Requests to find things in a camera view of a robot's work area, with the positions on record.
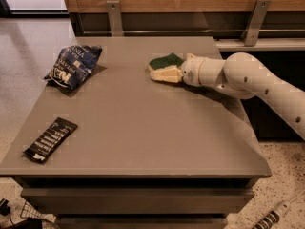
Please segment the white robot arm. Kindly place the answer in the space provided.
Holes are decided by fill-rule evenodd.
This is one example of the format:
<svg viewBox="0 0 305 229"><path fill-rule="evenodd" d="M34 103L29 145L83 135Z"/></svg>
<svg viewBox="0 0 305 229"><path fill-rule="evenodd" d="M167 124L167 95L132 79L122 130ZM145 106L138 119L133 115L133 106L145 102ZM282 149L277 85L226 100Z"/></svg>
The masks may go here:
<svg viewBox="0 0 305 229"><path fill-rule="evenodd" d="M207 87L237 99L259 97L305 138L305 92L280 79L254 56L237 52L227 59L174 53L149 63L154 81Z"/></svg>

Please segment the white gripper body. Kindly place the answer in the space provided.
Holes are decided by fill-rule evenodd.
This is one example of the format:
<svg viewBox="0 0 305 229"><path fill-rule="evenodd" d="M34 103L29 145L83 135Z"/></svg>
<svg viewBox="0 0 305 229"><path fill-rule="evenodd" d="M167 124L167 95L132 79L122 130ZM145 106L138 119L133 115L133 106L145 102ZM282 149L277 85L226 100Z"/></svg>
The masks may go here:
<svg viewBox="0 0 305 229"><path fill-rule="evenodd" d="M201 65L206 61L206 57L189 57L181 65L183 81L191 86L200 87L199 72Z"/></svg>

